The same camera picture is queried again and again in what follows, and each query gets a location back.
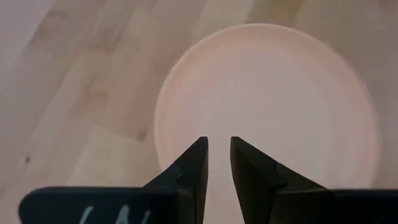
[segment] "wooden floor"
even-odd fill
[[[398,187],[394,0],[37,2],[0,9],[1,223],[18,223],[19,200],[37,187],[138,186],[156,176],[154,107],[168,70],[202,37],[248,22],[305,31],[352,64],[379,113],[379,185]],[[30,14],[12,20],[22,8]]]

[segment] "round plate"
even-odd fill
[[[370,187],[379,162],[374,109],[341,57],[293,29],[221,30],[171,69],[155,112],[166,169],[199,136],[209,139],[207,223],[243,223],[229,161],[239,136],[328,188]]]

